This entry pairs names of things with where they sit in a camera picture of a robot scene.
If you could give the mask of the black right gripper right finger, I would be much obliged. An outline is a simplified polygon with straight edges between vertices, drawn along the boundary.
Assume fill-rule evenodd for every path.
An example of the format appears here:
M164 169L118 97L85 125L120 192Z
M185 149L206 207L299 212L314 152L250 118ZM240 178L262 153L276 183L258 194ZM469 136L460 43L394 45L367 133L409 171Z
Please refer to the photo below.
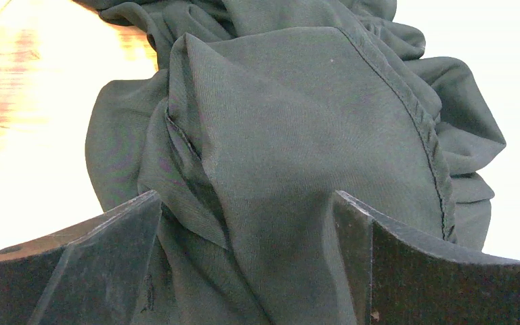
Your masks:
M332 215L359 324L520 324L520 261L441 240L346 192Z

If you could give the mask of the dark green cloth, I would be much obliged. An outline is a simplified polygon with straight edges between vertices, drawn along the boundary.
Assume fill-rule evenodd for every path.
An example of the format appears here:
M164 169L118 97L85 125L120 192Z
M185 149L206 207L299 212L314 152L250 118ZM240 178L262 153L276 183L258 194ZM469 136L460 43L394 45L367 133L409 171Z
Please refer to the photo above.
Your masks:
M470 68L394 1L87 1L158 70L111 81L85 144L104 210L164 203L134 324L353 324L328 208L347 192L483 248L505 147Z

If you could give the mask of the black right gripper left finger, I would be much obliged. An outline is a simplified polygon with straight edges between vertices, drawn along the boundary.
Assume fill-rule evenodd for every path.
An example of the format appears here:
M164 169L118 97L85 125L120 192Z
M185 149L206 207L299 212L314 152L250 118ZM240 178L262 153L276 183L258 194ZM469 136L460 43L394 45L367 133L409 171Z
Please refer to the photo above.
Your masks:
M0 324L129 324L160 215L160 198L149 191L1 249Z

